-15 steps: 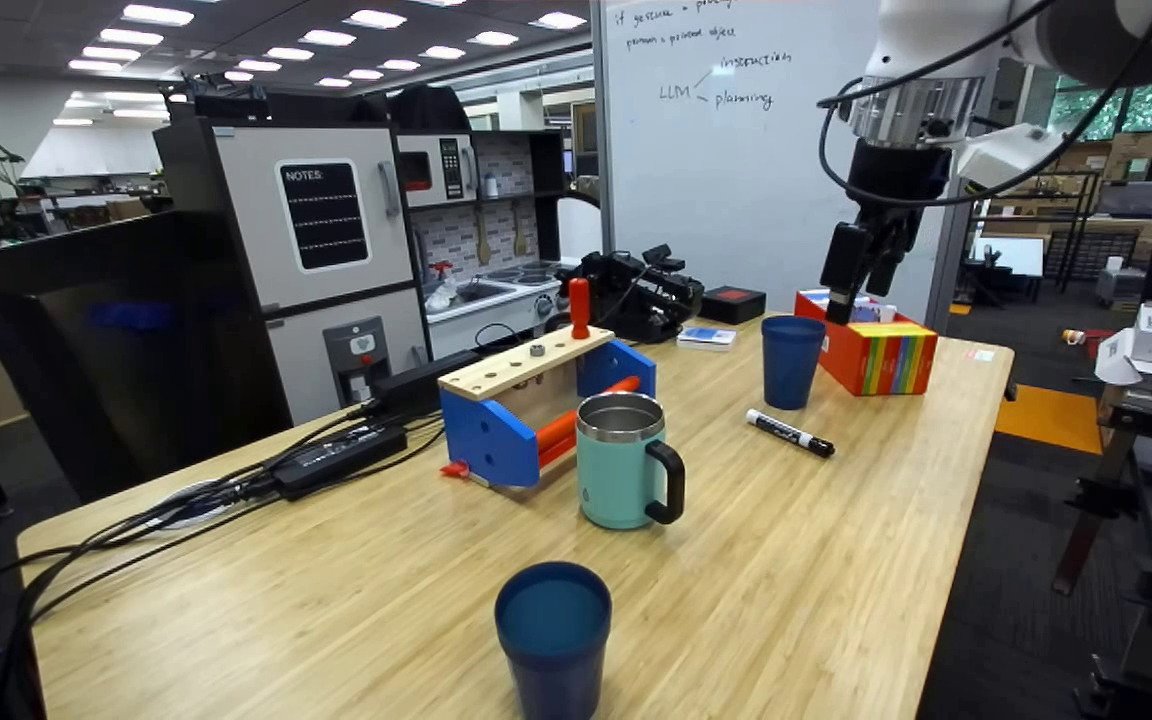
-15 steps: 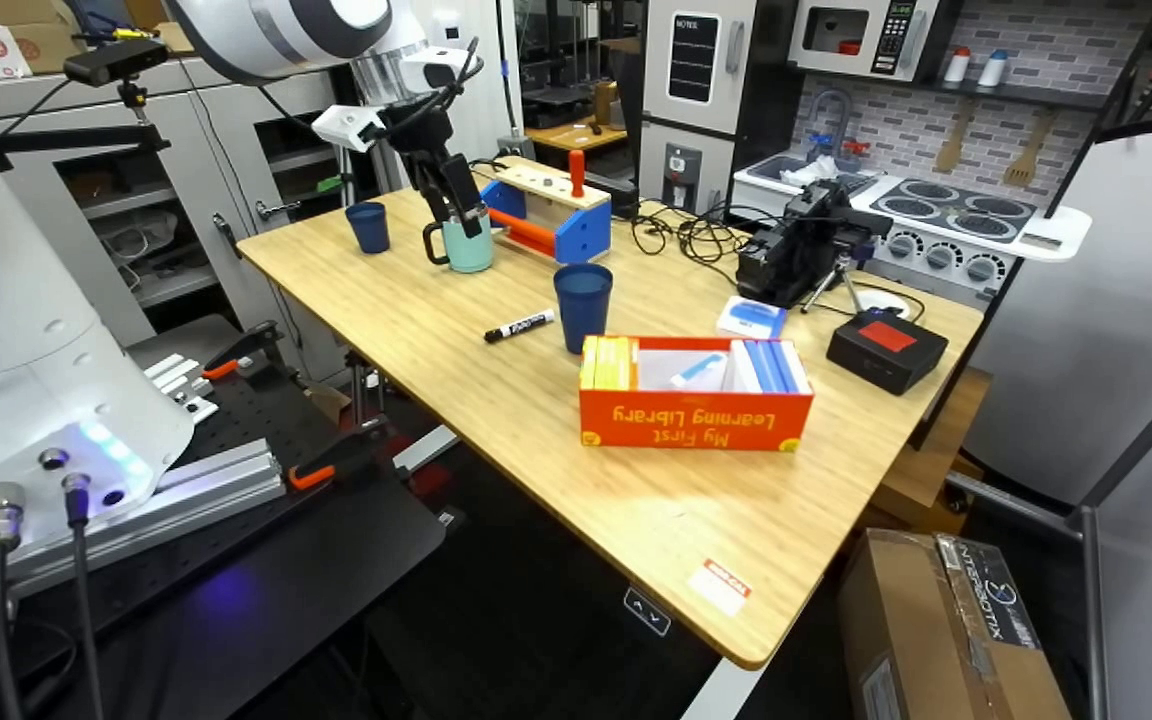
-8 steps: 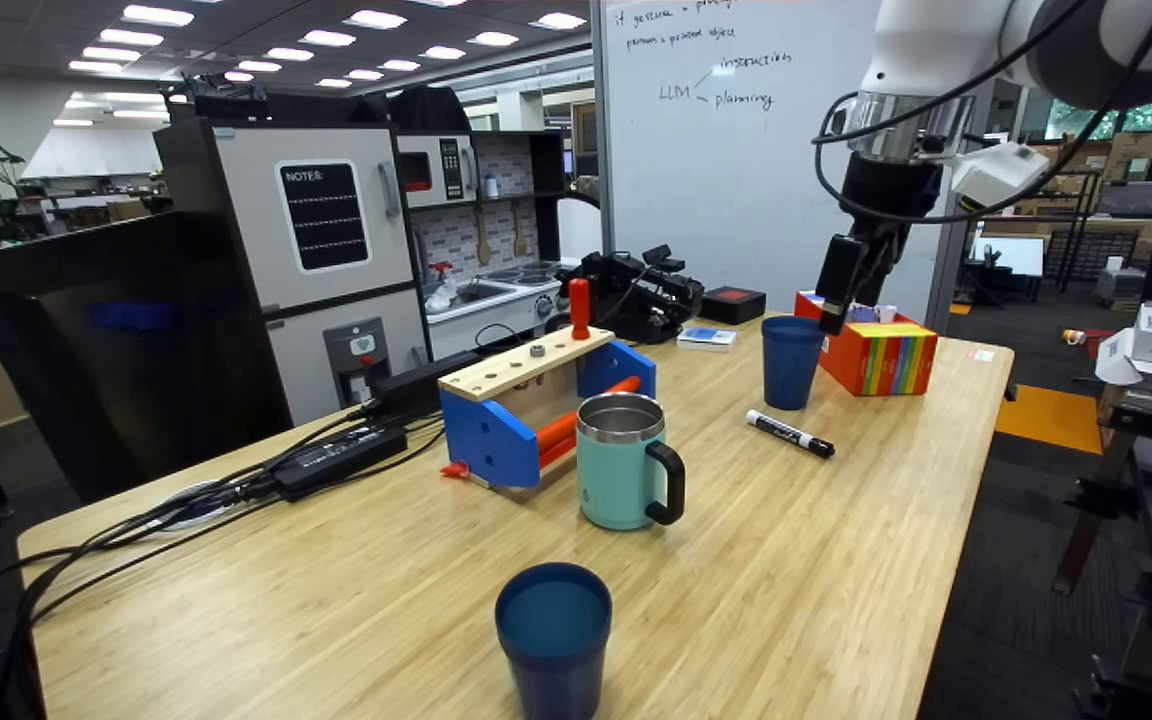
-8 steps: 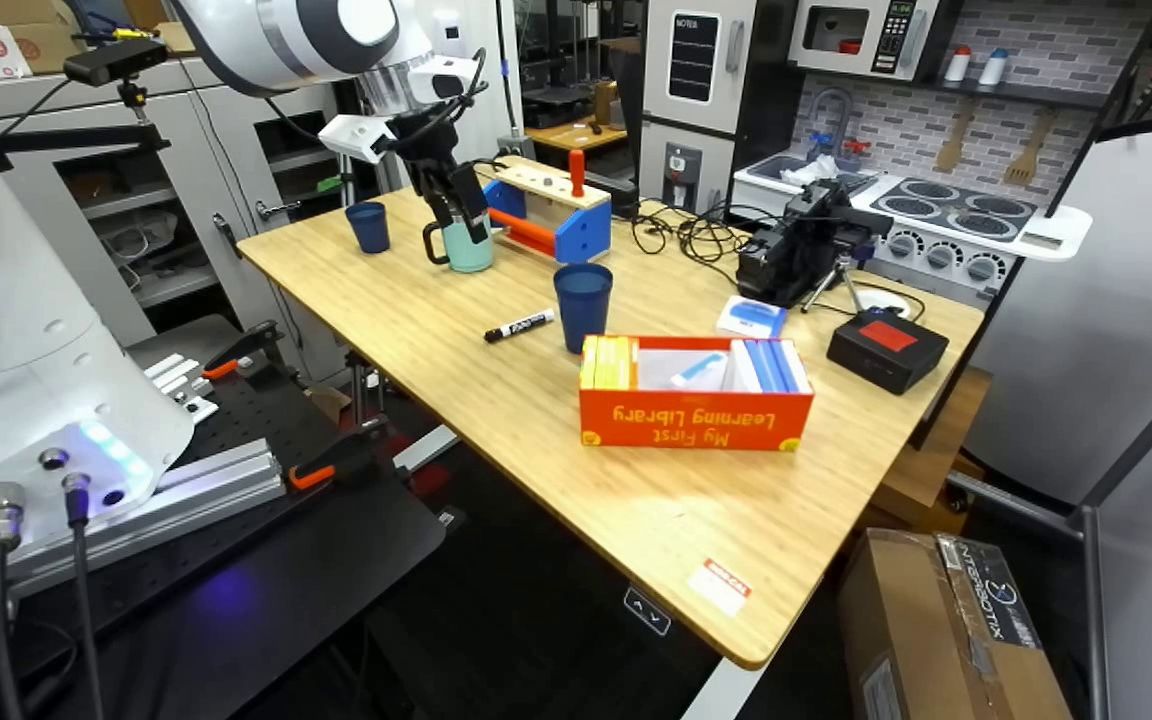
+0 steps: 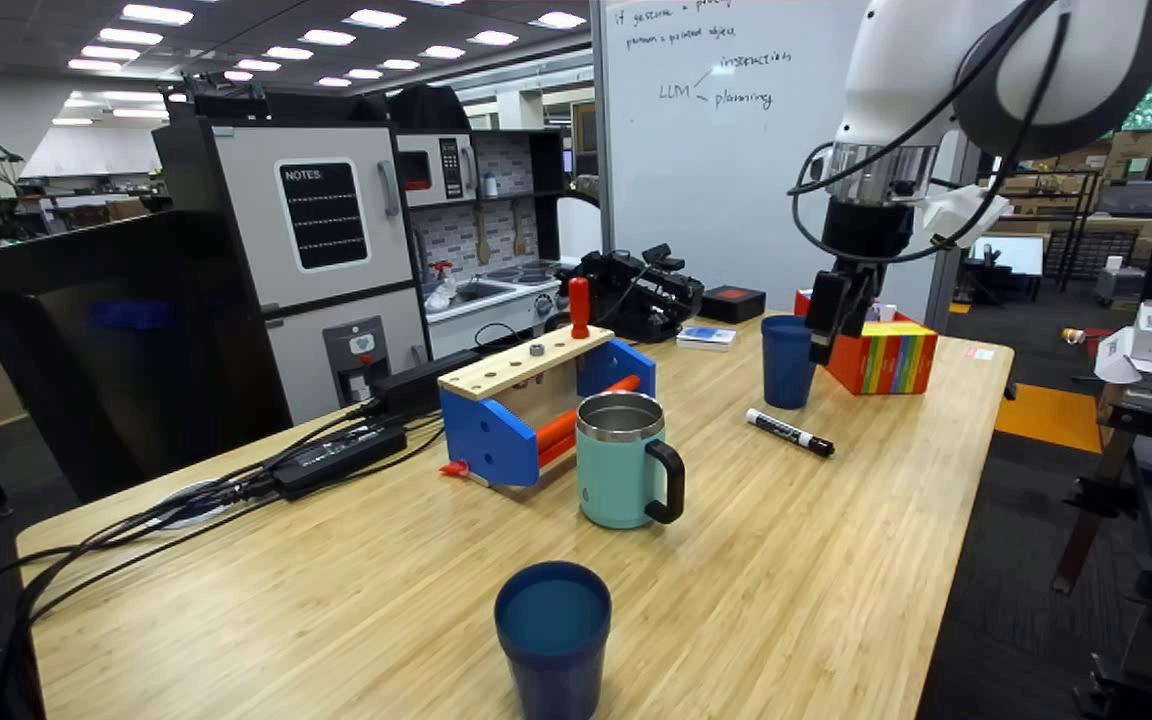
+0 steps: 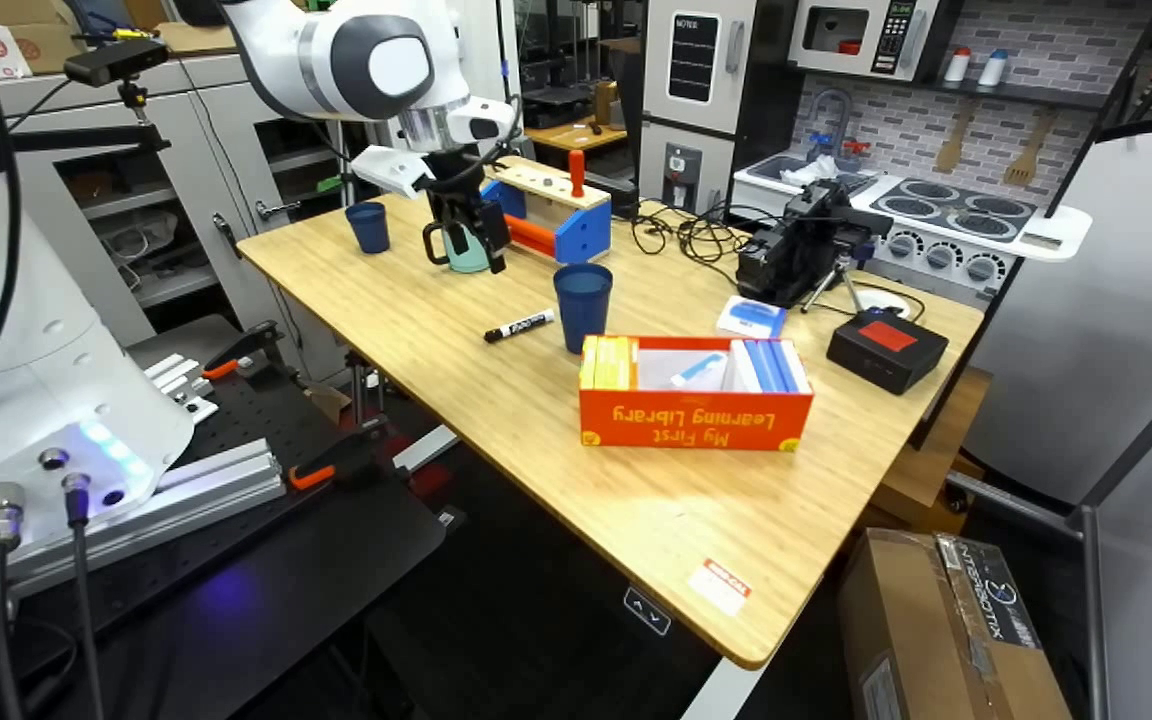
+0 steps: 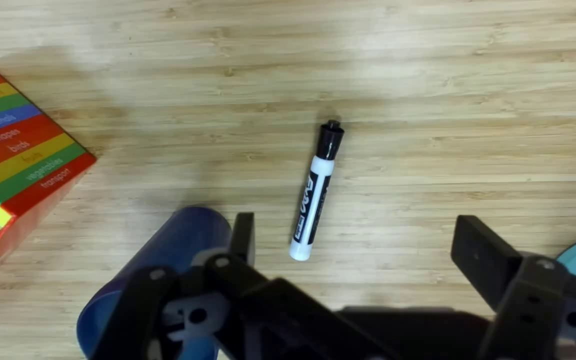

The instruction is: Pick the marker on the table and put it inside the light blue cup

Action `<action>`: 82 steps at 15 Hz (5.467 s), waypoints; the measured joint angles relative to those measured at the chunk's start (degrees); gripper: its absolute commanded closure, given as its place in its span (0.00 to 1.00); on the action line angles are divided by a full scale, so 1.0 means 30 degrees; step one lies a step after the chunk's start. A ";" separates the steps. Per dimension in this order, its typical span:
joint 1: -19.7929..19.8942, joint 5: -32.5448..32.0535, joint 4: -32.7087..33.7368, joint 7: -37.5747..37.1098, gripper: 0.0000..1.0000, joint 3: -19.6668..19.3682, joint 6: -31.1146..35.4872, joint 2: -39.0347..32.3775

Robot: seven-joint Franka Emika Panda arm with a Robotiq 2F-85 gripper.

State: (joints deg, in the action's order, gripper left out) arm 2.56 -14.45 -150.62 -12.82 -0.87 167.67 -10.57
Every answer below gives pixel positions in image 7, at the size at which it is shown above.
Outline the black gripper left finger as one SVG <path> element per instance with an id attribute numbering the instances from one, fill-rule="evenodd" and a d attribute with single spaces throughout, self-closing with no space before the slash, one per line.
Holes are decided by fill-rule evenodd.
<path id="1" fill-rule="evenodd" d="M 254 214 L 252 213 L 236 214 L 227 253 L 246 264 L 254 262 Z"/>

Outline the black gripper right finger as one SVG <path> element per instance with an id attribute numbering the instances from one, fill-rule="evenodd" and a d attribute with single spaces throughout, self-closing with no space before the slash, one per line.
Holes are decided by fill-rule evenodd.
<path id="1" fill-rule="evenodd" d="M 521 254 L 471 214 L 456 219 L 450 258 L 491 310 L 521 264 Z"/>

